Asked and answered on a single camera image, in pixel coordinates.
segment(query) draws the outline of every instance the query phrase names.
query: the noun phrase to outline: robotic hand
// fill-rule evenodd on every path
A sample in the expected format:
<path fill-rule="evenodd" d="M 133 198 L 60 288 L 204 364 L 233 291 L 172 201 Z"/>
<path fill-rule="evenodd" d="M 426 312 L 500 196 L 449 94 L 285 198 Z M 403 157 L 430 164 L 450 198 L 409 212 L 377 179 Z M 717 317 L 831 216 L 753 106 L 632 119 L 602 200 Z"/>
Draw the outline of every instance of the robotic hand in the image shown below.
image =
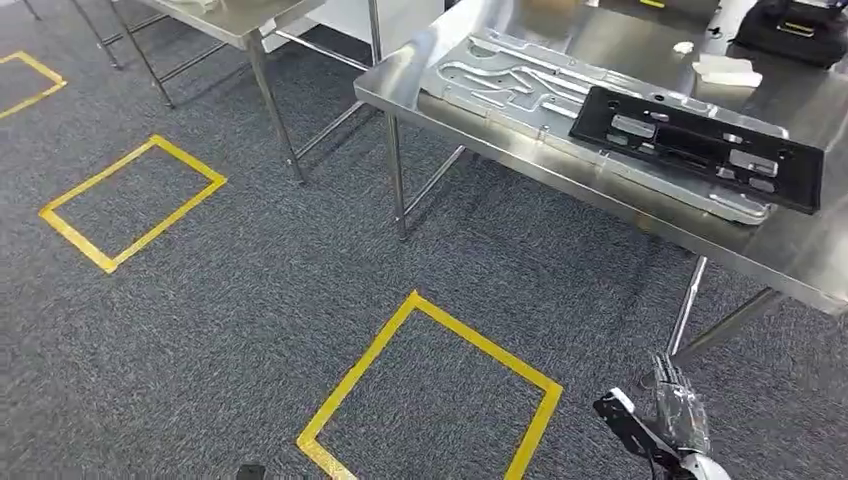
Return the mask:
<path fill-rule="evenodd" d="M 710 438 L 704 404 L 689 380 L 672 365 L 668 355 L 654 356 L 657 380 L 657 419 L 649 422 L 635 412 L 633 402 L 613 388 L 593 406 L 630 453 L 648 459 L 668 480 L 730 480 L 727 472 L 708 457 Z"/>

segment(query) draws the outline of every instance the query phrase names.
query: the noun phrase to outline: yellow floor marking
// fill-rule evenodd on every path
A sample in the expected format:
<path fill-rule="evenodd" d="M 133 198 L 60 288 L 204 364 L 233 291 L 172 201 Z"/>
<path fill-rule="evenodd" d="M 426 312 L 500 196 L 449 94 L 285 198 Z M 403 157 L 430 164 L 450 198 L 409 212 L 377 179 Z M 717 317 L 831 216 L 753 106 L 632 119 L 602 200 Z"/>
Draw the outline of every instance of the yellow floor marking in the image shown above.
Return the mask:
<path fill-rule="evenodd" d="M 409 294 L 409 297 L 406 298 L 398 311 L 392 315 L 392 318 L 389 319 L 383 329 L 380 330 L 380 333 L 377 334 L 377 337 L 374 339 L 371 346 L 369 346 L 365 351 L 365 354 L 363 354 L 353 368 L 348 371 L 347 375 L 345 375 L 333 393 L 330 394 L 329 398 L 324 401 L 324 404 L 321 405 L 321 408 L 318 409 L 315 416 L 312 417 L 312 420 L 309 421 L 306 428 L 304 428 L 303 432 L 301 432 L 297 437 L 297 446 L 303 451 L 303 453 L 312 459 L 313 462 L 327 472 L 330 477 L 335 479 L 356 478 L 356 476 L 351 473 L 347 467 L 345 467 L 336 459 L 336 457 L 318 443 L 316 437 L 318 436 L 318 432 L 320 432 L 321 429 L 324 428 L 324 425 L 327 424 L 327 421 L 336 409 L 339 408 L 342 400 L 344 400 L 347 394 L 350 393 L 353 386 L 356 385 L 356 382 L 358 382 L 362 377 L 362 374 L 365 373 L 365 370 L 371 366 L 371 363 L 378 355 L 380 355 L 380 352 L 383 351 L 383 348 L 387 343 L 389 343 L 389 340 L 391 340 L 398 328 L 403 325 L 403 322 L 407 319 L 407 317 L 409 317 L 409 314 L 411 314 L 416 308 L 426 313 L 433 320 L 444 325 L 460 337 L 464 338 L 472 345 L 494 357 L 497 361 L 509 367 L 513 372 L 524 377 L 545 392 L 545 396 L 542 398 L 542 402 L 539 404 L 539 408 L 536 410 L 533 420 L 530 422 L 530 426 L 527 428 L 527 432 L 521 440 L 518 451 L 515 453 L 515 456 L 513 456 L 512 462 L 504 475 L 504 478 L 508 479 L 521 478 L 522 475 L 524 475 L 524 471 L 527 469 L 527 465 L 530 463 L 530 459 L 533 457 L 533 452 L 539 445 L 539 440 L 541 440 L 542 434 L 548 426 L 548 421 L 553 415 L 557 402 L 559 402 L 559 397 L 562 394 L 562 387 L 535 368 L 527 365 L 511 353 L 497 346 L 491 340 L 483 337 L 479 333 L 462 324 L 459 320 L 451 317 L 450 314 L 444 310 L 422 298 L 416 291 Z"/>
<path fill-rule="evenodd" d="M 116 171 L 118 171 L 121 167 L 126 166 L 131 161 L 135 160 L 141 154 L 150 150 L 153 147 L 159 147 L 162 150 L 168 152 L 171 156 L 177 158 L 178 160 L 184 162 L 206 178 L 208 178 L 212 183 L 206 186 L 203 190 L 200 191 L 197 195 L 192 197 L 189 201 L 184 203 L 180 208 L 178 208 L 174 213 L 168 215 L 165 220 L 160 222 L 155 227 L 151 228 L 150 231 L 139 237 L 132 245 L 130 245 L 126 250 L 119 253 L 115 258 L 109 258 L 106 254 L 100 251 L 95 245 L 88 241 L 81 233 L 79 233 L 76 229 L 68 225 L 59 215 L 54 211 L 56 208 L 67 202 L 68 200 L 76 197 L 80 193 L 88 190 L 93 187 L 97 182 L 103 180 L 104 178 L 112 175 Z M 209 195 L 219 189 L 222 185 L 227 183 L 227 179 L 219 174 L 218 172 L 212 170 L 200 160 L 192 157 L 173 143 L 165 140 L 159 135 L 153 135 L 150 139 L 145 142 L 140 147 L 136 148 L 129 154 L 127 154 L 124 158 L 118 160 L 117 162 L 110 165 L 106 170 L 94 175 L 89 178 L 85 182 L 77 185 L 72 188 L 70 191 L 60 196 L 56 200 L 48 203 L 41 209 L 39 215 L 43 218 L 50 226 L 56 229 L 63 237 L 65 237 L 69 242 L 71 242 L 74 246 L 76 246 L 85 256 L 91 259 L 94 263 L 96 263 L 100 268 L 102 268 L 106 273 L 112 273 L 118 268 L 118 265 L 123 263 L 130 256 L 144 248 L 145 245 L 150 243 L 154 238 L 156 238 L 160 233 L 162 233 L 166 228 L 173 225 L 177 220 L 179 220 L 183 215 L 188 213 L 189 210 L 197 206 L 200 202 L 203 201 Z"/>
<path fill-rule="evenodd" d="M 42 98 L 55 93 L 57 90 L 59 90 L 60 88 L 62 88 L 65 85 L 68 84 L 68 82 L 66 82 L 61 77 L 61 75 L 54 72 L 53 70 L 50 70 L 49 68 L 44 66 L 42 63 L 40 63 L 38 60 L 32 58 L 30 55 L 28 55 L 27 53 L 25 53 L 23 51 L 15 52 L 11 55 L 0 58 L 0 65 L 8 62 L 9 60 L 13 60 L 13 59 L 18 59 L 18 60 L 26 63 L 27 65 L 32 67 L 38 73 L 40 73 L 40 74 L 44 75 L 45 77 L 49 78 L 50 80 L 52 80 L 55 85 L 53 85 L 52 87 L 48 88 L 47 90 L 45 90 L 41 93 L 37 93 L 37 94 L 27 98 L 26 100 L 22 101 L 21 103 L 4 110 L 3 112 L 0 112 L 0 120 L 8 117 L 9 115 L 11 115 L 15 112 L 19 112 L 19 111 L 25 109 L 26 107 L 28 107 L 28 106 L 32 105 L 33 103 L 41 100 Z"/>

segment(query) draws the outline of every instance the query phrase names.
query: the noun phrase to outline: metal plate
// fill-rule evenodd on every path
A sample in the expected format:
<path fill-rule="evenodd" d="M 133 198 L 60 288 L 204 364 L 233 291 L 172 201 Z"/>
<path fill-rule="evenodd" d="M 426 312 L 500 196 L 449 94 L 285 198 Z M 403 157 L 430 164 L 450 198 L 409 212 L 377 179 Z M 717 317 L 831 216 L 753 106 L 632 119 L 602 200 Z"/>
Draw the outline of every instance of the metal plate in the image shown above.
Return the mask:
<path fill-rule="evenodd" d="M 599 168 L 701 210 L 749 225 L 768 217 L 768 203 L 570 138 L 568 132 L 592 86 L 643 99 L 660 95 L 666 105 L 768 135 L 789 136 L 781 127 L 491 30 L 466 37 L 421 78 L 421 88 L 430 95 L 567 153 L 576 148 L 581 159 Z"/>

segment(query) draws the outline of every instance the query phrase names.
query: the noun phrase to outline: stainless steel table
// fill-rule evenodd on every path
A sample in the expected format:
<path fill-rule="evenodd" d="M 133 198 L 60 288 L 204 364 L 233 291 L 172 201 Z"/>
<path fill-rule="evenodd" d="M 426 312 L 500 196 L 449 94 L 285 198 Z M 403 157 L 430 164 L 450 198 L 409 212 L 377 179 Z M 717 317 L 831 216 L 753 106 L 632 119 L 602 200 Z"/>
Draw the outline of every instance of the stainless steel table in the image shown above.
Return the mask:
<path fill-rule="evenodd" d="M 126 38 L 130 41 L 130 43 L 138 53 L 139 57 L 141 58 L 142 65 L 145 67 L 148 74 L 150 75 L 153 85 L 157 88 L 163 100 L 165 101 L 165 104 L 169 107 L 173 107 L 173 102 L 171 101 L 170 96 L 165 90 L 163 82 L 180 74 L 192 65 L 212 55 L 213 53 L 217 52 L 226 45 L 231 45 L 233 47 L 238 48 L 239 50 L 247 52 L 247 55 L 250 59 L 250 64 L 253 68 L 253 72 L 256 77 L 256 82 L 259 84 L 259 89 L 262 92 L 262 97 L 265 100 L 266 107 L 268 109 L 269 114 L 271 115 L 271 121 L 274 124 L 277 136 L 279 137 L 280 142 L 282 143 L 283 155 L 285 156 L 286 163 L 292 168 L 296 179 L 300 182 L 304 181 L 304 177 L 300 169 L 298 160 L 301 159 L 304 155 L 306 155 L 309 151 L 311 151 L 321 140 L 323 140 L 327 135 L 329 135 L 339 125 L 341 125 L 342 122 L 344 122 L 347 118 L 353 115 L 360 107 L 364 105 L 364 102 L 356 102 L 349 109 L 339 115 L 333 122 L 327 125 L 327 127 L 325 127 L 321 132 L 319 132 L 312 139 L 307 141 L 304 146 L 302 146 L 296 151 L 292 147 L 288 130 L 286 129 L 285 122 L 283 121 L 283 117 L 277 106 L 277 102 L 274 99 L 274 93 L 271 90 L 268 83 L 268 79 L 266 77 L 266 53 L 262 45 L 262 40 L 265 37 L 260 32 L 260 27 L 264 26 L 268 21 L 274 20 L 276 22 L 276 25 L 282 28 L 290 24 L 291 22 L 305 16 L 307 13 L 314 10 L 315 8 L 323 5 L 325 3 L 325 0 L 219 0 L 219 4 L 208 12 L 204 12 L 203 8 L 200 5 L 194 5 L 190 3 L 176 3 L 170 2 L 168 0 L 137 0 L 153 8 L 154 10 L 157 10 L 158 12 L 160 12 L 161 15 L 152 17 L 151 19 L 142 22 L 140 25 L 136 25 L 134 27 L 130 27 L 126 24 L 126 22 L 116 10 L 115 4 L 112 2 L 112 0 L 103 0 L 108 5 L 108 8 L 112 9 L 113 13 L 115 14 L 118 20 L 118 23 L 121 26 L 120 35 L 113 35 L 112 37 L 107 39 L 100 38 L 100 35 L 97 34 L 85 11 L 79 6 L 78 1 L 71 1 L 73 2 L 74 6 L 77 8 L 79 13 L 82 15 L 82 17 L 85 19 L 86 23 L 89 25 L 91 30 L 95 33 L 98 39 L 98 45 L 106 50 L 107 54 L 109 55 L 110 62 L 113 65 L 117 65 L 117 62 L 114 56 L 112 56 L 111 52 L 109 52 L 107 48 L 108 43 L 116 40 L 117 38 Z M 376 64 L 381 58 L 380 31 L 379 22 L 377 18 L 378 12 L 375 1 L 369 1 L 369 5 L 372 22 L 372 34 L 374 35 L 372 39 L 371 53 L 373 63 Z M 220 40 L 220 43 L 213 46 L 206 52 L 203 52 L 200 55 L 181 63 L 180 65 L 176 66 L 164 75 L 159 76 L 154 72 L 153 68 L 150 66 L 150 63 L 147 61 L 147 58 L 144 56 L 144 53 L 141 51 L 138 44 L 136 43 L 135 38 L 133 37 L 133 32 L 150 25 L 155 21 L 158 21 L 164 16 L 172 17 L 176 20 L 185 23 L 186 25 L 189 25 L 203 33 L 206 33 L 207 35 Z M 315 45 L 298 37 L 291 36 L 282 30 L 270 32 L 269 35 L 279 35 L 281 37 L 287 38 L 290 41 L 299 43 L 307 48 L 327 55 L 330 58 L 333 58 L 334 60 L 341 61 L 346 65 L 352 66 L 361 71 L 366 71 L 368 69 L 366 65 L 354 59 L 345 57 L 339 53 L 321 47 L 320 45 Z"/>
<path fill-rule="evenodd" d="M 752 0 L 725 0 L 711 25 L 721 28 L 717 35 L 706 33 L 706 25 L 696 22 L 687 26 L 677 21 L 675 28 L 670 28 L 662 25 L 662 15 L 649 22 L 574 6 L 580 3 L 464 0 L 356 80 L 358 98 L 387 113 L 388 163 L 401 235 L 406 233 L 409 210 L 456 159 L 448 159 L 412 205 L 406 205 L 396 117 L 438 132 L 701 255 L 668 343 L 668 352 L 677 363 L 726 338 L 783 295 L 829 314 L 848 312 L 848 62 L 823 72 L 748 52 L 754 69 L 764 75 L 756 91 L 707 86 L 696 79 L 693 57 L 682 57 L 672 47 L 692 41 L 701 52 L 724 53 L 734 48 L 728 47 L 728 40 Z M 827 152 L 822 210 L 807 216 L 779 209 L 758 227 L 735 224 L 581 160 L 579 149 L 554 149 L 419 88 L 427 67 L 438 64 L 468 35 L 487 30 L 786 127 L 794 140 Z M 678 351 L 707 257 L 768 287 Z"/>

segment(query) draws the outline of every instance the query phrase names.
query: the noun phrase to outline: floor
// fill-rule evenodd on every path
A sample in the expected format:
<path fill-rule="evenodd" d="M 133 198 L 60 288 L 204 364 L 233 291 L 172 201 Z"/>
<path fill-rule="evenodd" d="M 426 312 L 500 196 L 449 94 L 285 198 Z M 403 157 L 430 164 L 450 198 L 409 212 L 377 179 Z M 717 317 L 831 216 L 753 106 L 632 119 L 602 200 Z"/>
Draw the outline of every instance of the floor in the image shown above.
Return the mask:
<path fill-rule="evenodd" d="M 41 22 L 0 7 L 0 57 L 24 50 L 68 84 L 0 119 L 0 469 L 229 477 L 252 462 L 320 478 L 296 437 L 417 290 L 563 386 L 528 478 L 648 478 L 591 402 L 615 386 L 649 402 L 633 385 L 664 345 L 692 253 L 470 154 L 399 242 L 378 112 L 311 154 L 298 186 L 240 52 L 169 82 L 169 110 L 126 42 L 114 71 L 69 2 L 33 3 Z M 332 31 L 309 35 L 367 59 Z M 212 40 L 166 20 L 139 42 L 166 69 Z M 0 110 L 44 87 L 13 63 L 0 65 Z M 296 145 L 354 100 L 355 71 L 299 46 L 271 69 Z M 107 274 L 39 210 L 153 134 L 227 183 Z M 409 126 L 402 143 L 413 186 L 454 147 Z M 56 213 L 112 256 L 208 183 L 154 148 Z M 715 264 L 704 282 L 690 334 L 762 287 Z M 734 478 L 848 476 L 846 367 L 848 318 L 795 301 L 710 351 L 687 372 L 714 458 Z M 416 311 L 317 440 L 363 477 L 497 477 L 540 398 Z"/>

